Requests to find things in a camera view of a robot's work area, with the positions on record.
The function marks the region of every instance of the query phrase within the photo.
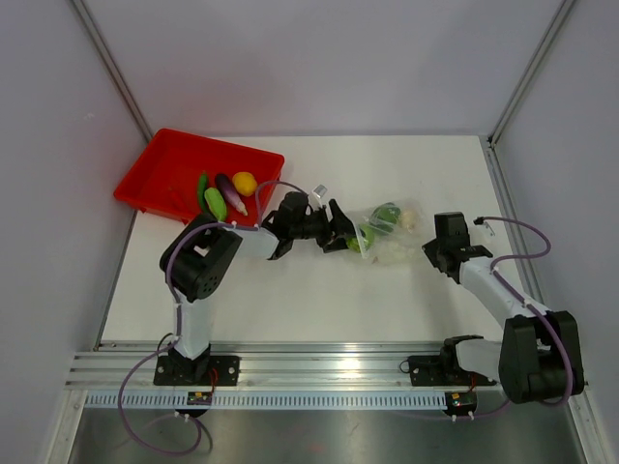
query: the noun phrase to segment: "clear plastic bag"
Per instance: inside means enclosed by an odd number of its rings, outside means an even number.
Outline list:
[[[408,263],[423,256],[422,245],[429,238],[421,207],[413,199],[392,201],[347,212],[355,224],[356,239],[346,243],[370,264]]]

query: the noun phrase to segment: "white tabletop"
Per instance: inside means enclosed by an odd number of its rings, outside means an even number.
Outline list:
[[[500,216],[477,137],[225,140],[281,153],[286,159],[283,180],[306,191],[323,184],[345,212],[413,198],[423,209],[430,235],[435,213],[462,211],[475,244],[486,245],[495,255],[511,252],[501,224],[492,224],[494,237],[471,225],[477,216]],[[285,192],[276,189],[267,211],[279,205]],[[182,230],[181,222],[137,215],[103,340],[158,340],[172,331],[172,300],[159,259]],[[349,253],[325,255],[314,241],[298,241],[279,261],[235,259],[210,297],[217,311],[213,339],[414,342],[461,334],[500,339],[498,324],[475,297],[426,259],[383,267],[356,261]],[[502,271],[521,287],[514,264]]]

